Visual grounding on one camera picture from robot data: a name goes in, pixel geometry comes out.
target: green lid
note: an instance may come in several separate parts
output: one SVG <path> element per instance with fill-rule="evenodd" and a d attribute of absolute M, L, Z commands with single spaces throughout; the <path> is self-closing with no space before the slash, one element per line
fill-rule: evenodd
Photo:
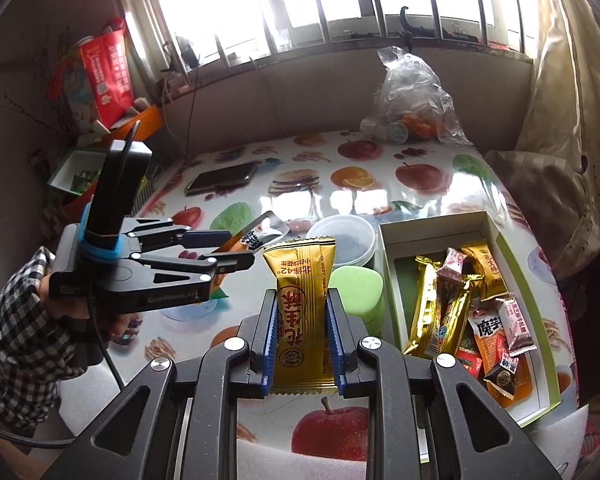
<path fill-rule="evenodd" d="M 366 267 L 338 267 L 331 273 L 329 286 L 338 289 L 344 311 L 371 322 L 382 309 L 382 276 Z"/>

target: black and white plaid sleeve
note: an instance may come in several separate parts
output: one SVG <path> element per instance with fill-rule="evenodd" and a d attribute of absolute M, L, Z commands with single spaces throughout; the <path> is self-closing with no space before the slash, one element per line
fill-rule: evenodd
<path fill-rule="evenodd" d="M 58 381 L 86 371 L 68 365 L 75 345 L 37 294 L 53 259 L 39 248 L 0 292 L 0 416 L 14 428 L 44 422 L 58 397 Z"/>

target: curtain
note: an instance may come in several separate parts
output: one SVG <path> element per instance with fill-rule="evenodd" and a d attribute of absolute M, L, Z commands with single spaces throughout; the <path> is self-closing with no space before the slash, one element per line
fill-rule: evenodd
<path fill-rule="evenodd" d="M 600 25 L 587 0 L 538 0 L 538 56 L 513 152 L 486 160 L 556 277 L 600 252 Z"/>

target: smartphone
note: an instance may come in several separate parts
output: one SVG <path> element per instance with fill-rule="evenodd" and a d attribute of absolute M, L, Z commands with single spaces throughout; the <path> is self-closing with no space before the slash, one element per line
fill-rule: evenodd
<path fill-rule="evenodd" d="M 222 168 L 222 170 L 200 173 L 193 182 L 185 188 L 184 194 L 187 196 L 198 195 L 223 187 L 246 186 L 250 183 L 257 169 L 257 162 L 247 162 L 246 164 L 231 166 L 230 168 Z"/>

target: silver screw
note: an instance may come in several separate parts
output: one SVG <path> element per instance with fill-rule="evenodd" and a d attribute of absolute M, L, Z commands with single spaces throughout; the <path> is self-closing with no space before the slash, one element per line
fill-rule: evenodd
<path fill-rule="evenodd" d="M 227 339 L 224 342 L 224 347 L 227 350 L 231 350 L 234 352 L 237 350 L 242 350 L 244 345 L 245 345 L 244 339 L 242 339 L 241 337 L 230 337 L 229 339 Z"/>
<path fill-rule="evenodd" d="M 157 357 L 151 361 L 151 368 L 156 372 L 163 372 L 171 366 L 171 361 L 166 357 Z"/>
<path fill-rule="evenodd" d="M 362 340 L 362 346 L 367 348 L 368 350 L 376 350 L 380 348 L 382 341 L 380 341 L 377 337 L 367 336 Z"/>
<path fill-rule="evenodd" d="M 440 354 L 436 357 L 436 362 L 443 368 L 452 368 L 456 364 L 456 358 L 451 354 Z"/>

